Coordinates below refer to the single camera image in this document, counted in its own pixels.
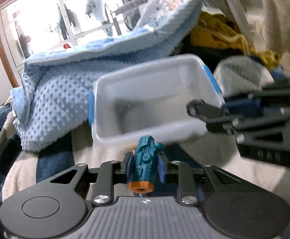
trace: person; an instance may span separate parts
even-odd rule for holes
[[[70,24],[75,28],[76,27],[76,20],[75,20],[74,13],[73,13],[73,11],[68,9],[66,7],[66,5],[64,5],[64,6],[65,6],[66,13],[68,15]],[[59,24],[58,25],[59,25],[60,30],[61,30],[61,35],[62,35],[64,40],[67,40],[68,39],[68,35],[67,35],[68,31],[67,31],[66,26],[65,26],[65,22],[64,22],[62,13],[61,13],[60,6],[58,6],[58,11],[59,11]]]
[[[87,6],[86,6],[86,15],[91,18],[91,14],[93,13],[95,19],[99,22],[101,22],[102,26],[109,24],[110,20],[108,18],[108,15],[106,15],[106,18],[104,17],[105,11],[105,3],[103,0],[87,0]],[[111,27],[105,29],[105,33],[108,37],[113,36],[113,30]]]
[[[19,42],[25,59],[30,57],[28,43],[31,41],[30,36],[25,36],[23,33],[19,35]]]

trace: silver screw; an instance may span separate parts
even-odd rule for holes
[[[238,126],[238,125],[239,125],[239,120],[238,120],[238,119],[234,119],[234,120],[232,121],[232,125],[233,125],[234,127]]]
[[[236,140],[238,144],[242,144],[244,142],[244,135],[238,135]]]
[[[93,200],[96,203],[106,203],[110,200],[110,198],[106,195],[98,195],[98,196],[94,197]]]
[[[193,197],[193,196],[185,196],[182,198],[182,202],[184,204],[195,204],[197,202],[197,198]]]
[[[195,109],[189,108],[189,112],[193,117],[197,116],[197,112],[195,111]]]
[[[148,204],[148,203],[150,203],[150,199],[144,199],[144,200],[142,200],[142,202],[143,202],[144,204]]]

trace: window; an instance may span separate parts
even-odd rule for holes
[[[117,37],[110,12],[122,5],[123,0],[7,0],[1,4],[0,38],[19,85],[24,62],[33,54]],[[124,35],[129,30],[123,16],[117,16],[117,21]]]

